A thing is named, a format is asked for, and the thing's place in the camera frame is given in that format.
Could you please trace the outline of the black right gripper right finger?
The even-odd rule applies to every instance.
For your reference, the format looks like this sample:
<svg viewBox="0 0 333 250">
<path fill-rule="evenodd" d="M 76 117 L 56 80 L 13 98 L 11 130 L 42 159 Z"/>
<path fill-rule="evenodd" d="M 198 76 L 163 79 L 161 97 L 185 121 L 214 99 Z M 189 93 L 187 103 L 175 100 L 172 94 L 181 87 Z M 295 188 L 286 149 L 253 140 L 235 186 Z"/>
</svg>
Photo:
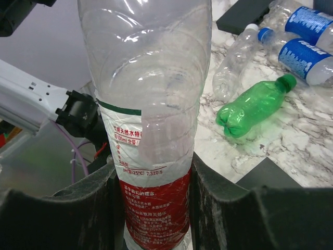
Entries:
<svg viewBox="0 0 333 250">
<path fill-rule="evenodd" d="M 246 190 L 194 155 L 194 249 L 332 249 L 332 189 Z"/>
</svg>

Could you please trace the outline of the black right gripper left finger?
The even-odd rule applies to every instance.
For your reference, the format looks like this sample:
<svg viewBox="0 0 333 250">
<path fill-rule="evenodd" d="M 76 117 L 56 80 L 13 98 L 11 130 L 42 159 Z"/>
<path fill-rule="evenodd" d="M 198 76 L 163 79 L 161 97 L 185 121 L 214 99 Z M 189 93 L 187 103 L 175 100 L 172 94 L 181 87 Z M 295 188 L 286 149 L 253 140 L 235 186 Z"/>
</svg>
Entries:
<svg viewBox="0 0 333 250">
<path fill-rule="evenodd" d="M 106 165 L 53 196 L 1 190 L 1 249 L 114 249 L 112 175 Z"/>
</svg>

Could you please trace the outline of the green plastic bottle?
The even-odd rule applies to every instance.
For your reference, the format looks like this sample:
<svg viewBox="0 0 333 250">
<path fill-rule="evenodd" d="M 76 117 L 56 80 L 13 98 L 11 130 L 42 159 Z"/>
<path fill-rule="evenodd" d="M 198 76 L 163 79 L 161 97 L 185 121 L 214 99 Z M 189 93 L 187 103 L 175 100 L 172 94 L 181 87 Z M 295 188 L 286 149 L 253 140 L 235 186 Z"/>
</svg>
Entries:
<svg viewBox="0 0 333 250">
<path fill-rule="evenodd" d="M 279 110 L 286 94 L 296 85 L 296 78 L 291 74 L 274 81 L 260 81 L 224 105 L 217 112 L 215 122 L 223 127 L 226 136 L 240 138 Z"/>
</svg>

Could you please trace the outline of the red label clear bottle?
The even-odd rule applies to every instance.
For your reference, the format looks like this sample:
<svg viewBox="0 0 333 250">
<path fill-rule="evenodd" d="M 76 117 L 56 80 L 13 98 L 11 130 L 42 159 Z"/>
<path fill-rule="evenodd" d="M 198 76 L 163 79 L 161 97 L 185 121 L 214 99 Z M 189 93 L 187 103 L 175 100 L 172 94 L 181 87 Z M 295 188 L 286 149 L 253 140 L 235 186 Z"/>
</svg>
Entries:
<svg viewBox="0 0 333 250">
<path fill-rule="evenodd" d="M 183 249 L 211 1 L 78 1 L 129 249 Z"/>
</svg>

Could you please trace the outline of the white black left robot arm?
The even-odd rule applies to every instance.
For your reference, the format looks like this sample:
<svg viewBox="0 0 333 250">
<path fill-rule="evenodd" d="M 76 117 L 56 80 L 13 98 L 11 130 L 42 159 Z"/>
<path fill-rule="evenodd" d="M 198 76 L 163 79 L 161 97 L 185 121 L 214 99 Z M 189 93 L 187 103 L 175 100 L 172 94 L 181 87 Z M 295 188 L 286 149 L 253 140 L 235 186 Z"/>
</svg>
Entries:
<svg viewBox="0 0 333 250">
<path fill-rule="evenodd" d="M 1 118 L 31 133 L 49 121 L 94 144 L 107 135 L 90 81 L 77 1 L 1 1 Z"/>
</svg>

